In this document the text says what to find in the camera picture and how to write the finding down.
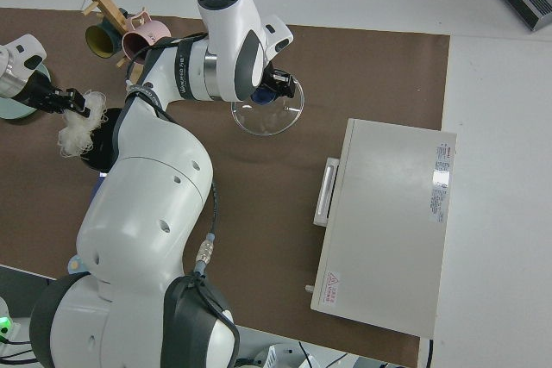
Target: transparent dish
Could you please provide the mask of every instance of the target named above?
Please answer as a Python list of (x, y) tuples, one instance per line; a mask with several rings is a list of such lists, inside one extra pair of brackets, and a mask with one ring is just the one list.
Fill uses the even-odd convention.
[(263, 137), (286, 131), (297, 121), (304, 107), (303, 88), (296, 79), (293, 82), (293, 98), (279, 97), (269, 103), (259, 104), (250, 97), (246, 101), (232, 103), (235, 122), (248, 133)]

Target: brown mat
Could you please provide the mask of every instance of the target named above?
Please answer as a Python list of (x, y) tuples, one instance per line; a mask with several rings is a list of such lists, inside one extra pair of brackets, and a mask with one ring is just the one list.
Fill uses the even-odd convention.
[[(173, 35), (200, 21), (160, 18)], [(77, 11), (0, 9), (0, 44), (34, 34), (62, 88), (90, 88), (121, 106), (124, 71), (85, 44), (95, 16)], [(303, 85), (304, 113), (283, 134), (260, 138), (235, 124), (229, 103), (178, 102), (168, 112), (212, 158), (220, 221), (210, 277), (240, 325), (397, 364), (415, 366), (418, 338), (310, 309), (324, 229), (312, 219), (327, 157), (339, 157), (349, 117), (441, 127), (448, 36), (291, 27), (295, 41), (275, 66)], [(58, 277), (97, 174), (56, 146), (59, 115), (0, 120), (0, 263)], [(185, 269), (210, 225), (210, 202), (185, 250)]]

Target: black cable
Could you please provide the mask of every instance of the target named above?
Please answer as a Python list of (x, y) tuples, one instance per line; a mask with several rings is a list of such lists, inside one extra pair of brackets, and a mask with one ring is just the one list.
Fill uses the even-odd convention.
[(0, 365), (26, 365), (34, 364), (35, 362), (38, 362), (38, 359), (17, 359), (15, 361), (0, 359)]
[(309, 359), (309, 354), (303, 348), (303, 344), (301, 343), (301, 341), (299, 341), (299, 346), (301, 346), (301, 351), (303, 351), (304, 357), (307, 358), (307, 362), (309, 363), (309, 367), (312, 368), (311, 360)]
[(336, 359), (335, 361), (332, 361), (332, 362), (330, 362), (329, 364), (327, 364), (327, 365), (326, 365), (326, 368), (330, 368), (333, 364), (337, 364), (339, 361), (341, 361), (342, 359), (344, 359), (347, 355), (348, 355), (348, 352), (344, 353), (341, 357), (339, 357), (339, 358)]
[(18, 352), (18, 353), (12, 353), (11, 355), (4, 355), (3, 357), (0, 357), (0, 359), (8, 359), (8, 358), (13, 358), (13, 357), (17, 357), (19, 355), (23, 355), (24, 353), (28, 353), (28, 352), (32, 352), (33, 350), (32, 349), (28, 349), (27, 351), (21, 351), (21, 352)]
[(210, 224), (210, 233), (216, 234), (216, 224), (218, 222), (218, 190), (216, 189), (215, 180), (210, 184), (213, 191), (213, 219)]
[(431, 368), (431, 360), (433, 359), (433, 340), (430, 340), (430, 351), (428, 352), (428, 363), (425, 368)]
[(129, 97), (139, 97), (142, 101), (147, 103), (149, 106), (151, 106), (153, 109), (155, 109), (157, 112), (161, 113), (168, 121), (172, 122), (173, 124), (179, 125), (174, 118), (172, 118), (170, 115), (168, 115), (165, 110), (163, 110), (159, 105), (154, 103), (149, 97), (144, 94), (141, 90), (135, 90), (129, 94), (127, 99)]
[[(226, 317), (225, 314), (223, 314), (221, 311), (216, 309), (213, 304), (210, 302), (210, 300), (207, 298), (207, 296), (203, 293), (203, 289), (207, 290), (207, 287), (204, 285), (203, 280), (199, 276), (199, 274), (196, 274), (196, 277), (194, 279), (194, 284), (196, 288), (198, 289), (198, 294), (201, 297), (201, 299), (204, 301), (205, 305), (207, 305), (207, 308), (216, 315), (216, 317), (224, 324), (226, 327), (230, 330), (230, 332), (234, 335), (234, 349), (232, 350), (232, 357), (230, 358), (228, 368), (233, 368), (232, 361), (237, 359), (238, 351), (240, 349), (240, 332), (238, 331), (238, 328), (235, 326), (235, 324)], [(214, 298), (211, 299), (214, 303), (216, 303), (220, 308), (219, 303), (216, 302)]]
[(2, 342), (3, 344), (7, 344), (7, 345), (28, 345), (28, 344), (31, 343), (30, 340), (26, 340), (24, 342), (13, 342), (11, 340), (5, 339), (3, 336), (0, 336), (0, 342)]

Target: product label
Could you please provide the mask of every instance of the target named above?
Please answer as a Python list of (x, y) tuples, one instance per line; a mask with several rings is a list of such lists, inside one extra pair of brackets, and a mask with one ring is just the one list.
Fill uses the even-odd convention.
[(340, 279), (341, 274), (337, 273), (336, 271), (328, 271), (326, 273), (322, 304), (329, 306), (336, 305)]
[(445, 203), (449, 194), (450, 163), (452, 160), (452, 148), (447, 143), (442, 143), (436, 149), (435, 169), (433, 170), (433, 189), (430, 200), (430, 219), (437, 223), (446, 220)]

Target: white box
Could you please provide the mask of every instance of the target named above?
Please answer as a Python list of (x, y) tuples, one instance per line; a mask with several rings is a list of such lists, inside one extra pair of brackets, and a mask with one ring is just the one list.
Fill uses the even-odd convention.
[(312, 309), (433, 338), (455, 143), (348, 121)]

